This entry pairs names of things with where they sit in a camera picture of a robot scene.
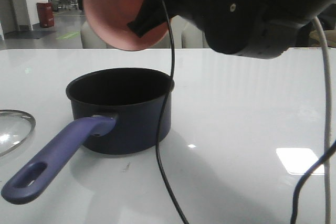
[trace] floor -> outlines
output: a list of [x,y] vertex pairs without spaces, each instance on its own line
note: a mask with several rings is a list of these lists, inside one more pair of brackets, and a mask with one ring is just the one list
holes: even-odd
[[5,35],[0,40],[0,50],[15,48],[82,48],[80,27],[86,20],[81,10],[60,9],[54,12],[55,25],[48,28],[36,26],[34,31],[53,31],[39,39],[22,39],[17,33]]

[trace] cable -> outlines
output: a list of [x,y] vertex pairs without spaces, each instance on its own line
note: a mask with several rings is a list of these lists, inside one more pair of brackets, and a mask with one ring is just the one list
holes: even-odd
[[160,157],[160,128],[161,128],[161,122],[162,122],[162,117],[163,117],[163,113],[167,104],[167,100],[168,97],[170,95],[171,92],[171,88],[173,86],[173,79],[174,79],[174,69],[175,69],[175,46],[174,46],[174,39],[173,39],[173,32],[172,32],[172,27],[169,21],[169,16],[168,16],[168,12],[166,9],[166,4],[164,2],[164,0],[162,0],[162,6],[165,12],[165,17],[166,17],[166,21],[167,21],[167,25],[168,25],[168,29],[169,29],[169,39],[170,39],[170,44],[171,44],[171,52],[172,52],[172,63],[171,63],[171,70],[170,70],[170,83],[168,85],[168,90],[167,93],[164,97],[163,103],[162,103],[162,107],[161,107],[161,112],[160,112],[160,117],[159,117],[159,122],[158,122],[158,127],[157,127],[157,131],[156,131],[156,145],[155,145],[155,153],[156,153],[156,161],[157,161],[157,165],[159,166],[159,170],[162,176],[162,179],[164,181],[164,184],[167,188],[167,191],[169,193],[170,198],[172,199],[172,202],[178,212],[178,214],[181,217],[181,220],[183,221],[184,224],[189,224],[189,222],[187,221],[187,218],[184,216],[182,209],[180,208],[175,195],[173,193],[173,190],[168,182],[167,176],[164,172],[163,166],[162,166],[162,162],[161,162],[161,157]]
[[293,192],[293,205],[292,205],[292,215],[290,218],[290,224],[295,224],[298,215],[298,205],[299,205],[299,194],[300,191],[311,176],[311,174],[323,163],[324,165],[324,187],[325,187],[325,203],[326,203],[326,213],[325,213],[325,224],[330,224],[331,220],[331,198],[330,198],[330,169],[328,159],[336,152],[336,141],[330,146],[330,133],[331,133],[331,78],[330,78],[330,64],[328,55],[328,45],[326,41],[326,36],[323,32],[321,23],[317,17],[313,19],[314,26],[319,34],[321,41],[322,54],[323,54],[323,67],[324,67],[324,83],[325,83],[325,107],[326,107],[326,117],[324,126],[324,154],[305,172],[305,174],[299,179],[295,186]]

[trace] door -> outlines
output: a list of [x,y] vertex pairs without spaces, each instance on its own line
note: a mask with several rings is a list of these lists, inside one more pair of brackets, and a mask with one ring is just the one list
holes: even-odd
[[4,34],[16,31],[16,21],[12,0],[0,0],[0,21]]

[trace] black saucepan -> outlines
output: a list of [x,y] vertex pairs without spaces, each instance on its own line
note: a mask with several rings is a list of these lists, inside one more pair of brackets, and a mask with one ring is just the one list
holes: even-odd
[[[75,120],[5,184],[2,196],[14,204],[36,199],[82,144],[105,154],[129,154],[154,146],[169,85],[168,75],[144,68],[100,70],[75,79],[66,88]],[[160,140],[170,126],[171,93]]]

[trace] handle hole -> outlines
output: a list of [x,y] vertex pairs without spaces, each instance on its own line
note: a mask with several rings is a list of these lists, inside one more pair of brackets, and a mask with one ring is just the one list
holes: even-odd
[[24,173],[21,174],[17,181],[15,181],[14,187],[24,188],[32,185],[46,168],[47,164],[43,162],[30,164],[25,168]]

